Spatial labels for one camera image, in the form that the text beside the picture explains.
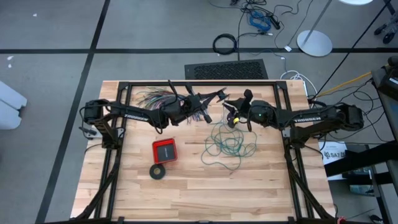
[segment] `blue cable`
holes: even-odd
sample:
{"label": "blue cable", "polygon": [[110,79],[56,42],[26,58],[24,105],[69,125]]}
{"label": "blue cable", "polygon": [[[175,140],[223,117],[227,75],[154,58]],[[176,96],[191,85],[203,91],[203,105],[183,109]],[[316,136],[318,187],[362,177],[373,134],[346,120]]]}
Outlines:
{"label": "blue cable", "polygon": [[[271,20],[264,16],[262,12],[253,11],[252,13],[249,13],[248,16],[250,25],[254,26],[255,28],[263,32],[267,32],[271,29]],[[260,23],[254,22],[255,19],[260,20]]]}

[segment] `black metal frame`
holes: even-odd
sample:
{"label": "black metal frame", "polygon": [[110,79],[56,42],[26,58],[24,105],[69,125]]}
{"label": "black metal frame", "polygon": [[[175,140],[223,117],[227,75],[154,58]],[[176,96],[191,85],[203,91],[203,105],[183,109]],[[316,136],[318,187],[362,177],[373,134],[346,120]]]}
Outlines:
{"label": "black metal frame", "polygon": [[[186,81],[183,82],[173,82],[175,86],[182,86],[185,85]],[[279,89],[282,90],[283,95],[284,95],[284,100],[285,100],[285,105],[287,110],[291,110],[292,107],[290,105],[290,99],[289,99],[289,93],[287,91],[287,84],[286,81],[243,81],[243,82],[231,82],[231,81],[215,81],[215,82],[207,82],[207,81],[199,81],[199,82],[190,82],[192,86],[271,86],[273,87],[274,90],[274,96],[275,96],[275,103],[276,107],[278,109],[282,109],[282,104],[280,102],[280,95],[279,95]],[[131,94],[132,94],[132,88],[134,86],[168,86],[168,82],[119,82],[118,86],[118,94],[116,97],[117,102],[121,102],[121,96],[124,90],[127,91],[126,94],[126,99],[125,99],[125,104],[129,105],[130,99],[131,99]],[[122,128],[126,127],[126,118],[122,118]],[[117,123],[117,119],[112,120],[112,127],[115,128]],[[316,198],[311,194],[309,189],[307,189],[307,179],[305,176],[305,170],[304,170],[304,165],[303,165],[303,160],[302,156],[300,153],[300,149],[295,149],[296,157],[297,157],[297,165],[298,165],[298,172],[295,170],[295,167],[293,166],[292,163],[292,158],[290,156],[290,150],[291,150],[291,145],[289,144],[289,139],[284,137],[282,132],[282,142],[284,145],[284,151],[285,151],[285,159],[286,159],[286,164],[287,164],[287,170],[289,173],[289,180],[290,180],[290,187],[292,191],[292,199],[293,199],[293,205],[295,209],[295,214],[296,214],[296,219],[297,223],[335,223],[336,220],[330,216],[329,214],[325,214],[326,211],[322,208],[322,206],[319,205],[317,202]],[[111,190],[109,193],[109,200],[108,200],[108,206],[107,206],[107,211],[106,211],[106,216],[104,218],[100,218],[101,216],[101,208],[102,208],[102,203],[103,199],[102,196],[104,194],[104,190],[102,190],[99,196],[101,197],[98,202],[96,202],[96,210],[94,214],[94,219],[88,219],[90,214],[86,214],[82,216],[81,219],[72,219],[69,221],[65,222],[57,222],[57,223],[146,223],[146,224],[155,224],[155,223],[160,223],[160,224],[170,224],[170,223],[178,223],[178,224],[191,224],[191,223],[202,223],[202,222],[135,222],[135,221],[124,221],[123,217],[120,217],[117,222],[111,221],[112,219],[112,212],[113,212],[113,205],[114,205],[114,199],[116,195],[116,185],[118,182],[118,172],[119,172],[119,166],[120,166],[120,161],[121,161],[121,154],[122,154],[122,149],[123,149],[123,140],[124,140],[124,134],[121,136],[122,140],[122,145],[116,150],[116,157],[115,157],[115,162],[114,162],[114,168],[113,171],[114,173],[112,174],[112,177],[110,175],[106,175],[108,173],[109,169],[109,163],[111,162],[111,153],[112,149],[107,149],[106,154],[105,154],[105,159],[104,159],[104,165],[103,165],[103,171],[102,171],[102,176],[101,176],[101,182],[100,182],[100,190],[103,189],[104,184],[107,183],[109,184],[109,181],[111,180]],[[299,202],[299,196],[297,192],[297,185],[302,189],[304,195],[305,195],[305,206],[307,209],[308,213],[308,218],[304,218],[302,216],[301,208],[300,208],[300,202]],[[316,219],[313,217],[313,210],[312,210],[312,205],[314,209],[320,214],[321,219]],[[295,223],[295,220],[293,217],[288,217],[288,221],[281,221],[281,222],[205,222],[205,223],[228,223],[228,224],[243,224],[243,223],[250,223],[250,224],[255,224],[255,223],[277,223],[277,224],[282,224],[282,223]]]}

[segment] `white cable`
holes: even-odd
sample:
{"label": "white cable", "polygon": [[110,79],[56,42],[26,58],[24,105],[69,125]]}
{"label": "white cable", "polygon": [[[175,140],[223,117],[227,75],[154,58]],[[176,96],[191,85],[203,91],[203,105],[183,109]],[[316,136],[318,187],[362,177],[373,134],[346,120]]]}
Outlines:
{"label": "white cable", "polygon": [[299,73],[298,71],[289,70],[289,71],[287,71],[287,72],[284,72],[284,73],[280,76],[280,79],[283,79],[284,75],[286,75],[286,74],[288,74],[288,73],[291,73],[291,72],[295,72],[295,73],[296,73],[294,76],[292,76],[292,77],[290,78],[291,80],[303,80],[303,78],[304,78],[304,79],[306,79],[306,81],[308,81],[308,82],[311,84],[312,88],[313,88],[314,91],[315,91],[315,95],[318,93],[317,89],[315,88],[315,85],[311,82],[311,80],[309,80],[305,75]]}

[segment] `green cable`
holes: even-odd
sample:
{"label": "green cable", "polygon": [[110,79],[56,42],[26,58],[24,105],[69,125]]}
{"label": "green cable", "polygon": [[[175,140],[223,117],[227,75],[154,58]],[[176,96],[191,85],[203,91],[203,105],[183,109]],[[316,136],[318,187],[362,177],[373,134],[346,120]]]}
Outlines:
{"label": "green cable", "polygon": [[[222,120],[220,122],[218,122],[218,123],[211,124],[211,125],[214,125],[213,129],[211,130],[211,135],[206,138],[206,140],[205,140],[205,150],[202,152],[202,154],[200,156],[200,159],[201,159],[202,163],[204,163],[206,165],[221,164],[225,168],[227,168],[227,169],[232,171],[232,170],[238,169],[241,166],[242,157],[250,157],[250,156],[252,156],[255,153],[255,151],[257,149],[257,134],[256,133],[253,132],[253,134],[256,137],[254,142],[244,146],[243,145],[244,133],[248,133],[249,131],[242,131],[242,130],[240,130],[238,128],[231,129],[231,128],[228,127],[228,125],[223,123]],[[232,134],[232,136],[231,137],[224,137],[224,134],[227,134],[227,135],[231,135]],[[209,148],[211,146],[214,146],[214,145],[216,145],[216,147],[220,149],[219,153],[212,154],[209,151]],[[228,167],[227,165],[225,165],[222,162],[206,163],[203,160],[203,155],[206,152],[209,155],[211,155],[211,156],[219,156],[221,153],[224,153],[227,156],[238,157],[239,158],[239,164],[238,164],[237,167],[231,168],[231,167]]]}

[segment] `wooden tabletop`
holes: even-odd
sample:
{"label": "wooden tabletop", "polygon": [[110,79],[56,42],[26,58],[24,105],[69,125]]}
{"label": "wooden tabletop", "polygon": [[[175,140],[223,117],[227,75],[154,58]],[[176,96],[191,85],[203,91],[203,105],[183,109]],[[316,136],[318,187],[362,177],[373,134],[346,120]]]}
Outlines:
{"label": "wooden tabletop", "polygon": [[[308,103],[302,81],[286,82],[292,109],[307,109]],[[103,82],[99,98],[114,101],[118,83],[118,81]],[[193,88],[196,93],[209,93],[223,87],[194,86]],[[248,88],[252,90],[254,100],[265,100],[275,106],[272,87],[227,87],[225,93],[230,94],[230,100],[243,97],[243,92]],[[176,89],[179,94],[188,94],[183,86],[176,86]],[[144,95],[143,91],[147,91],[147,87],[133,87],[131,105],[137,105],[138,99]],[[213,100],[208,112],[213,122],[217,122],[222,117],[223,107],[221,103]],[[113,219],[124,216],[126,220],[282,221],[287,220],[288,216],[294,217],[280,131],[252,124],[252,131],[258,136],[257,151],[253,156],[243,158],[240,168],[230,171],[221,165],[208,166],[201,161],[201,154],[205,150],[205,139],[211,134],[212,128],[213,125],[204,121],[192,121],[190,124],[182,122],[178,127],[170,125],[162,135],[159,135],[145,122],[128,120]],[[247,130],[245,124],[240,125],[240,128]],[[254,142],[254,133],[245,133],[245,144]],[[178,159],[164,164],[166,176],[162,180],[151,179],[149,168],[154,164],[152,142],[167,138],[175,139]],[[88,147],[100,142],[99,139],[89,141]],[[316,139],[310,139],[307,145],[319,149]],[[219,149],[211,148],[211,150],[215,152]],[[321,155],[306,148],[301,152],[309,189],[329,214],[334,216],[335,209]],[[105,150],[100,146],[93,147],[86,153],[71,217],[81,213],[98,190],[104,155]],[[237,157],[211,157],[207,153],[203,156],[203,160],[207,163],[219,161],[230,167],[236,167],[239,162]],[[307,213],[300,190],[299,195],[305,216]],[[108,194],[104,196],[103,215],[107,201]]]}

